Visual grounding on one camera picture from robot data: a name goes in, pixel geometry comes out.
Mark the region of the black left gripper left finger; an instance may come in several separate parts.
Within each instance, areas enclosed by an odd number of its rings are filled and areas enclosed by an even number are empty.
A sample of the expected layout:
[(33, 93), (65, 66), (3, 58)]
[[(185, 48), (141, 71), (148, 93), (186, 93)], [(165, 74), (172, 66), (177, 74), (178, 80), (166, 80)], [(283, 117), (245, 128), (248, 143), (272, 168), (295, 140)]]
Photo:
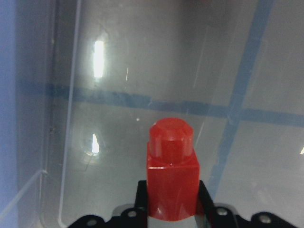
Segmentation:
[(124, 209), (105, 221), (97, 215), (85, 215), (74, 221), (70, 228), (147, 228), (148, 227), (148, 192), (147, 183), (138, 181), (134, 206)]

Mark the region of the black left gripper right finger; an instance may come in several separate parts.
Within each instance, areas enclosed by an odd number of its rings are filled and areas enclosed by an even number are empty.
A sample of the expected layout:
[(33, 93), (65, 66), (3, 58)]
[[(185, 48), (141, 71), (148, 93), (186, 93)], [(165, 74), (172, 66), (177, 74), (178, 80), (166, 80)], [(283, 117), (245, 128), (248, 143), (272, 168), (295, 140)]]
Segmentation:
[(199, 182), (197, 209), (194, 216), (198, 228), (294, 228), (295, 225), (266, 211), (245, 219), (235, 207), (213, 202), (203, 181)]

